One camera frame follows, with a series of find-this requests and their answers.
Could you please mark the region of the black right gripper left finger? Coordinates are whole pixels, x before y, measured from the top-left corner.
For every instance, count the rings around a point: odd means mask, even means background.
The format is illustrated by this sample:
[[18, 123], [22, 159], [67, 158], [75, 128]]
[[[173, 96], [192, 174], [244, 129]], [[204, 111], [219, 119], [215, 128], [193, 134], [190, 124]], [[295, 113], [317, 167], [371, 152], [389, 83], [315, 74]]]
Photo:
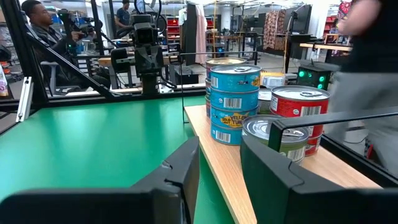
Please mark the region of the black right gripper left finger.
[[192, 137], [127, 188], [30, 189], [0, 202], [0, 224], [193, 224], [200, 142]]

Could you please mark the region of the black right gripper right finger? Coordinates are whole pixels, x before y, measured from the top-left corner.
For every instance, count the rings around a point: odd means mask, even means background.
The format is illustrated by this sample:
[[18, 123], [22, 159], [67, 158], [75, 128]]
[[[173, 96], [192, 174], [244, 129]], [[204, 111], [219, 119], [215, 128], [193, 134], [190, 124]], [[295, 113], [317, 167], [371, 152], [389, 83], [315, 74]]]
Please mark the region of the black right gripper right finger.
[[258, 224], [398, 224], [398, 188], [344, 188], [251, 136], [240, 155]]

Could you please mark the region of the green albacore tuna can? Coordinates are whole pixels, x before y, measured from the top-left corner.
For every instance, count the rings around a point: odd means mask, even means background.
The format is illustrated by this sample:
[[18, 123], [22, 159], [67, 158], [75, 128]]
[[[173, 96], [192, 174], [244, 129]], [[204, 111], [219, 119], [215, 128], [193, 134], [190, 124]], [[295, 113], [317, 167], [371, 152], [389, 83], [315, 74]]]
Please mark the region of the green albacore tuna can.
[[[264, 145], [268, 145], [271, 133], [271, 124], [281, 116], [258, 114], [243, 121], [242, 135], [252, 136]], [[301, 165], [305, 157], [305, 146], [309, 138], [307, 128], [285, 129], [279, 153], [293, 162]]]

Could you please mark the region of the red storage bins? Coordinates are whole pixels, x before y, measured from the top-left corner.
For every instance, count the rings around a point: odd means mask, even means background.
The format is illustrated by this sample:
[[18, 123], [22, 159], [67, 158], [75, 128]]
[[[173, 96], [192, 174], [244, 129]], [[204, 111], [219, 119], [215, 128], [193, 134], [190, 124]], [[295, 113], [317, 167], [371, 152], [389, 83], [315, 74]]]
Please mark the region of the red storage bins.
[[[213, 16], [206, 16], [207, 21], [207, 29], [215, 28], [215, 19]], [[167, 16], [167, 35], [169, 36], [177, 36], [180, 35], [180, 25], [178, 24], [178, 17]]]

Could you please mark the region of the person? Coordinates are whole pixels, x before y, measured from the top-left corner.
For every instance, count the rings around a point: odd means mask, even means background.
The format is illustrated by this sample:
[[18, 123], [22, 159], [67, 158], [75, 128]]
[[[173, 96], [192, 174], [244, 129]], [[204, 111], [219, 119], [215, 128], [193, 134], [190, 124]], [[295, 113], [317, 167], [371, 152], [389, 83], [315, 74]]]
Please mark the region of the person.
[[[398, 0], [356, 0], [338, 32], [353, 42], [329, 112], [398, 106]], [[398, 116], [364, 121], [380, 164], [398, 177]]]
[[122, 4], [123, 6], [117, 10], [116, 15], [114, 17], [118, 29], [128, 27], [130, 22], [130, 13], [128, 11], [130, 1], [123, 0]]
[[[44, 5], [40, 1], [26, 0], [21, 4], [21, 8], [29, 18], [30, 26], [32, 30], [37, 34], [37, 36], [41, 38], [44, 42], [46, 42], [51, 47], [51, 49], [56, 51], [56, 53], [60, 54], [66, 60], [74, 64], [67, 50], [67, 36], [59, 33], [59, 31], [56, 31], [52, 27], [52, 16], [46, 10]], [[77, 43], [84, 37], [84, 34], [78, 31], [71, 31], [71, 36], [74, 43]], [[35, 51], [36, 57], [39, 62], [54, 62], [52, 57], [45, 56], [45, 54], [42, 53], [40, 49]], [[96, 74], [94, 74], [91, 78], [100, 85], [104, 85], [106, 88], [109, 88], [111, 86], [110, 77], [105, 71], [100, 70], [96, 72]], [[90, 87], [89, 85], [84, 83], [84, 81], [79, 78], [79, 76], [64, 71], [62, 67], [57, 68], [56, 85], [78, 86], [82, 89]]]

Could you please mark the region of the pale pink hanging cloth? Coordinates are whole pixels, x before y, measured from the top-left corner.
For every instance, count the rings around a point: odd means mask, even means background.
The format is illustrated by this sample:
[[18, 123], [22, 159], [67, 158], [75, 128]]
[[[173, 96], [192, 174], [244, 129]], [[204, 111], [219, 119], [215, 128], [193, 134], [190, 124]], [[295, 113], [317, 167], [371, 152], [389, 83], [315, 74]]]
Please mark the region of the pale pink hanging cloth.
[[197, 14], [197, 33], [196, 33], [196, 56], [195, 62], [199, 64], [206, 63], [206, 28], [207, 21], [202, 4], [195, 6]]

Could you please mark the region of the green table mat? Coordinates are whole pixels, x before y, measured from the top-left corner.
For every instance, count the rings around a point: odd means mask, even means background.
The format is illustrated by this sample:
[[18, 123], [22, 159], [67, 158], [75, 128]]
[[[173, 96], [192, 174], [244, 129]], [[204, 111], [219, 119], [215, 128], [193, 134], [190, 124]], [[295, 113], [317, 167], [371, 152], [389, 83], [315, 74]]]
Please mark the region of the green table mat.
[[25, 189], [129, 187], [188, 138], [201, 96], [39, 110], [0, 135], [0, 200]]

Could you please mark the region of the white chair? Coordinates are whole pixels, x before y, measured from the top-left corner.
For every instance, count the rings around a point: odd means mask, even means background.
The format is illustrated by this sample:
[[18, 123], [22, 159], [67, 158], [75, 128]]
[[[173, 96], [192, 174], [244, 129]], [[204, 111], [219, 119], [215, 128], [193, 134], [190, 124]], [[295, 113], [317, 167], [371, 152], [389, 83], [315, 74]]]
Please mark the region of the white chair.
[[50, 78], [47, 82], [47, 89], [50, 96], [64, 96], [74, 91], [80, 91], [79, 86], [57, 86], [57, 67], [56, 62], [43, 61], [40, 63], [41, 67], [48, 67], [50, 69]]

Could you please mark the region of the white and yellow box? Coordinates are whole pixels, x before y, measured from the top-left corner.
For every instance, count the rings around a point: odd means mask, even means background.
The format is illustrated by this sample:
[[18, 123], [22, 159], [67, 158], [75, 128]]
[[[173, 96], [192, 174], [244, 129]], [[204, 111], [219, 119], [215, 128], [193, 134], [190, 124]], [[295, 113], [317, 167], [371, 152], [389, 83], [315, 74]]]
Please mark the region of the white and yellow box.
[[280, 72], [262, 72], [261, 86], [272, 89], [278, 86], [284, 86], [287, 83], [287, 78], [284, 73]]

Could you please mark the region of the black box with green lights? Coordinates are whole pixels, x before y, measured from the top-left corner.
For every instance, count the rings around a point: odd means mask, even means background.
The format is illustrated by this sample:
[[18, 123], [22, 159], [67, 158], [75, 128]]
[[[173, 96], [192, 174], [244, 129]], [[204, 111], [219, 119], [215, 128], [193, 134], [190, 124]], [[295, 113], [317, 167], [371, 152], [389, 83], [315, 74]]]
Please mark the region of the black box with green lights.
[[314, 66], [302, 65], [298, 68], [297, 84], [327, 90], [331, 71]]

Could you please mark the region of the colourful patterned cloth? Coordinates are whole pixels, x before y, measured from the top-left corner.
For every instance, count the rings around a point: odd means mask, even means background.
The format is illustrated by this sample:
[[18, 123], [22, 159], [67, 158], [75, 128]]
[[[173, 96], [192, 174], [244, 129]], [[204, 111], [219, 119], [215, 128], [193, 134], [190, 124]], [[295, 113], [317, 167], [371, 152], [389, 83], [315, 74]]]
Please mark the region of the colourful patterned cloth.
[[285, 21], [286, 10], [266, 13], [264, 23], [263, 49], [285, 49]]

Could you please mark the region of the wooden workbench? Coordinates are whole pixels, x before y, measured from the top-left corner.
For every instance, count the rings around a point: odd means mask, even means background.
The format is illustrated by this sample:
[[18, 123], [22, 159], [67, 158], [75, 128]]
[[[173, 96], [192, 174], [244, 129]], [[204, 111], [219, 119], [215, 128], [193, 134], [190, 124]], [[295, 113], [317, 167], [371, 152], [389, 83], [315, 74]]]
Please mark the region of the wooden workbench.
[[345, 45], [330, 45], [330, 44], [316, 44], [316, 43], [301, 43], [301, 47], [309, 48], [309, 49], [327, 49], [327, 50], [339, 50], [349, 52], [352, 50], [352, 47]]

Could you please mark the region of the wooden shelf with black frame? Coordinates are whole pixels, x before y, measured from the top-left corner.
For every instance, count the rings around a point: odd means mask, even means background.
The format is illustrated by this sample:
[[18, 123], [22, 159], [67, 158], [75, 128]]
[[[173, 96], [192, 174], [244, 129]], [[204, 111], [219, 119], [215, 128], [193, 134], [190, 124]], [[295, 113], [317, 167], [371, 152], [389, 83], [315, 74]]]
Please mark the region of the wooden shelf with black frame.
[[[215, 141], [205, 105], [183, 106], [184, 114], [199, 137], [201, 151], [211, 169], [228, 210], [236, 224], [255, 224], [241, 168], [239, 146]], [[395, 187], [398, 177], [324, 135], [318, 152], [303, 160], [302, 166], [343, 187]]]

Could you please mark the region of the silver aluminium bracket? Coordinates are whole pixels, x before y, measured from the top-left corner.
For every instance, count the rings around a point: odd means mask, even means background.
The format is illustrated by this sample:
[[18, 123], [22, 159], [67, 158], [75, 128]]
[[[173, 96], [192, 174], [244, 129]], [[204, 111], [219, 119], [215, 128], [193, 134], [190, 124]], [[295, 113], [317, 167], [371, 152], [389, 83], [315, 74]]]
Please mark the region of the silver aluminium bracket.
[[21, 97], [19, 99], [19, 106], [16, 115], [17, 123], [23, 122], [30, 115], [33, 90], [34, 82], [32, 81], [32, 77], [25, 77], [21, 89]]

